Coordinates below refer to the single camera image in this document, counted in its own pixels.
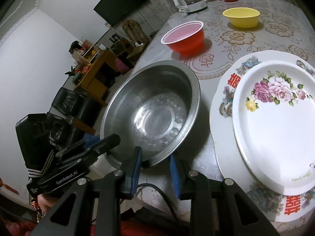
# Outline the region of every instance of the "flat screen tv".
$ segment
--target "flat screen tv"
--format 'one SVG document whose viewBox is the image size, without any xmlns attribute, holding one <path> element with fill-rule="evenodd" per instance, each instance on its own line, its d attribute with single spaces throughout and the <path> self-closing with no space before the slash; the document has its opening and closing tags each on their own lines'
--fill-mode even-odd
<svg viewBox="0 0 315 236">
<path fill-rule="evenodd" d="M 146 0 L 100 0 L 95 6 L 94 11 L 113 26 L 145 1 Z"/>
</svg>

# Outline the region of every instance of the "white plate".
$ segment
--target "white plate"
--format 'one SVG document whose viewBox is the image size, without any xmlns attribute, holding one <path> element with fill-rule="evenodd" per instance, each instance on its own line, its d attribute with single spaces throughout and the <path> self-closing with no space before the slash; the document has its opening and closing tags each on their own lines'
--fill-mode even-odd
<svg viewBox="0 0 315 236">
<path fill-rule="evenodd" d="M 229 109 L 235 91 L 235 88 L 228 84 L 231 75 L 243 77 L 251 67 L 268 60 L 295 63 L 311 75 L 315 75 L 309 63 L 289 53 L 262 51 L 240 58 L 220 79 L 211 104 L 210 129 L 215 144 L 215 156 L 223 176 L 232 178 L 269 221 L 290 222 L 304 216 L 315 207 L 315 187 L 296 196 L 296 205 L 292 208 L 291 196 L 280 195 L 260 183 L 247 167 L 238 149 L 233 130 L 232 110 Z"/>
<path fill-rule="evenodd" d="M 241 154 L 264 185 L 300 195 L 315 185 L 315 80 L 285 61 L 246 73 L 234 94 L 233 126 Z"/>
</svg>

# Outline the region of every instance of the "floral tablecloth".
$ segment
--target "floral tablecloth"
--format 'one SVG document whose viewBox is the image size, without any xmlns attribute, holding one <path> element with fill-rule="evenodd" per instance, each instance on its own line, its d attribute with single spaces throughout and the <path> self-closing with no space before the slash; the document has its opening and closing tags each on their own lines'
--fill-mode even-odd
<svg viewBox="0 0 315 236">
<path fill-rule="evenodd" d="M 233 7 L 251 7 L 260 11 L 258 26 L 251 29 L 241 29 L 231 25 L 229 20 L 222 15 L 222 12 Z M 193 57 L 186 57 L 172 52 L 166 45 L 161 44 L 162 36 L 169 30 L 179 24 L 193 20 L 204 22 L 205 45 L 202 51 Z M 150 63 L 171 59 L 182 61 L 196 73 L 201 87 L 201 111 L 198 116 L 204 114 L 203 124 L 200 124 L 203 128 L 200 130 L 201 133 L 198 133 L 202 134 L 200 138 L 202 143 L 196 144 L 194 142 L 198 141 L 196 134 L 191 138 L 193 143 L 184 143 L 178 153 L 184 155 L 194 169 L 210 179 L 223 179 L 215 160 L 211 133 L 208 126 L 203 126 L 208 123 L 206 117 L 219 79 L 242 56 L 263 50 L 292 53 L 314 65 L 315 31 L 303 11 L 293 4 L 279 0 L 239 0 L 232 3 L 210 2 L 206 10 L 191 15 L 175 13 L 152 40 L 134 69 L 136 72 Z M 148 182 L 160 187 L 177 205 L 178 215 L 183 220 L 189 221 L 190 202 L 176 201 L 167 170 L 166 164 L 144 170 L 141 172 L 139 183 Z M 148 205 L 169 213 L 167 206 L 163 204 L 162 197 L 152 194 L 151 189 L 143 188 L 137 193 L 137 196 Z M 308 221 L 310 212 L 290 223 L 273 224 L 278 231 L 299 227 Z"/>
</svg>

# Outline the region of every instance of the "red bowl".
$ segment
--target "red bowl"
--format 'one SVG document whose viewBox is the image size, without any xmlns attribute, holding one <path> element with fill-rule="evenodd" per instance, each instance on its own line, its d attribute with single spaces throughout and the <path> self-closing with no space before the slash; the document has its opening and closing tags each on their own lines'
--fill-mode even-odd
<svg viewBox="0 0 315 236">
<path fill-rule="evenodd" d="M 182 55 L 197 53 L 204 45 L 203 22 L 191 21 L 168 31 L 161 39 L 171 50 Z"/>
</svg>

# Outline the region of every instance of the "yellow bowl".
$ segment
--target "yellow bowl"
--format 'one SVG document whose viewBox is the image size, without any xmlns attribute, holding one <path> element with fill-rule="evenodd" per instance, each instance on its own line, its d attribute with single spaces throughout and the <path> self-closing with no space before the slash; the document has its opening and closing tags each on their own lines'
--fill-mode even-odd
<svg viewBox="0 0 315 236">
<path fill-rule="evenodd" d="M 223 11 L 223 15 L 236 27 L 250 28 L 257 26 L 260 12 L 252 8 L 238 7 Z"/>
</svg>

